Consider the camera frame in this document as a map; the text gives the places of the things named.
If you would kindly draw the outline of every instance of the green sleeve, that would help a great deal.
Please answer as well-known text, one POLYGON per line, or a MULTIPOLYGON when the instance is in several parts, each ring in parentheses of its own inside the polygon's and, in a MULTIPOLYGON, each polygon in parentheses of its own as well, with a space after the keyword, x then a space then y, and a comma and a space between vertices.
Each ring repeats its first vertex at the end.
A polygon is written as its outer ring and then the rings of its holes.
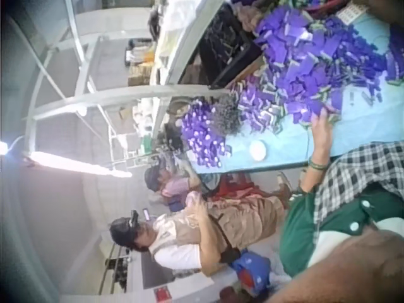
POLYGON ((283 269, 291 277, 306 269, 314 251, 314 195, 294 198, 283 226, 279 253, 283 269))

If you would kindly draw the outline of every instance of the black crate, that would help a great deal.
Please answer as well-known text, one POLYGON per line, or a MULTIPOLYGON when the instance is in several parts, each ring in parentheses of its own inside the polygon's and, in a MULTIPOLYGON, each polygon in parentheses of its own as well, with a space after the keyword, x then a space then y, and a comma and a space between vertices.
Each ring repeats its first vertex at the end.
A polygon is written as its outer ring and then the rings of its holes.
POLYGON ((253 40, 254 35, 242 29, 232 8, 224 4, 212 19, 198 47, 211 89, 224 88, 262 54, 253 40))

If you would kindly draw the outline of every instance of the red sign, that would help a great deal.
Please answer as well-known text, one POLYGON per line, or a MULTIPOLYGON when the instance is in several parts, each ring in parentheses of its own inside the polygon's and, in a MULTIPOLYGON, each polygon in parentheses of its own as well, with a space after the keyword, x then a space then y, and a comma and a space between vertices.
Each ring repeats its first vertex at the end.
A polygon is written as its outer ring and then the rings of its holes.
POLYGON ((156 302, 157 303, 171 302, 171 295, 170 295, 170 291, 167 288, 167 286, 160 287, 160 288, 155 288, 154 289, 154 294, 156 295, 156 302))

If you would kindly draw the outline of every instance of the dark hair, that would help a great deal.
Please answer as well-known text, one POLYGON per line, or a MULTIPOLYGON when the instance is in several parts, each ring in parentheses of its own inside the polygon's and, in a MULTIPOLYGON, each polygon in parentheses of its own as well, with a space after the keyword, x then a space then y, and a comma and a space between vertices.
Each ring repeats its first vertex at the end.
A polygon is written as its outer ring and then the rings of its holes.
POLYGON ((162 187, 158 177, 160 177, 160 165, 154 165, 146 169, 145 182, 147 188, 151 191, 157 192, 162 187))
POLYGON ((138 217, 138 212, 132 211, 132 217, 114 220, 109 227, 109 232, 112 240, 119 246, 143 253, 147 251, 148 248, 139 247, 135 243, 136 238, 139 236, 140 225, 138 217))

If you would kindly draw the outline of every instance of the pile of purple pieces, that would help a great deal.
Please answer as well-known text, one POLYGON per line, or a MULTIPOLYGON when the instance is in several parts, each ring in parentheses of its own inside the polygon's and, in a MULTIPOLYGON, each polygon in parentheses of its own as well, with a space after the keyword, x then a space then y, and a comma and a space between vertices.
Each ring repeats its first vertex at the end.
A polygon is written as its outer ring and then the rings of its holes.
POLYGON ((251 127, 251 132, 264 132, 269 129, 279 133, 280 119, 284 116, 283 106, 276 103, 274 93, 260 90, 259 78, 250 75, 245 81, 238 82, 232 89, 239 101, 240 119, 251 127))
POLYGON ((205 100, 195 101, 182 118, 182 135, 197 158, 198 165, 222 167, 220 156, 232 155, 225 138, 215 134, 211 128, 211 113, 214 108, 205 100))
POLYGON ((295 123, 308 125, 312 113, 319 115, 323 107, 340 113, 343 89, 349 84, 368 88, 369 94, 362 96, 370 105, 382 101, 379 77, 386 58, 337 17, 314 21, 305 11, 279 6, 256 32, 268 65, 261 89, 273 95, 295 123))
POLYGON ((398 25, 390 26, 389 51, 386 53, 386 81, 401 85, 404 81, 404 30, 398 25))

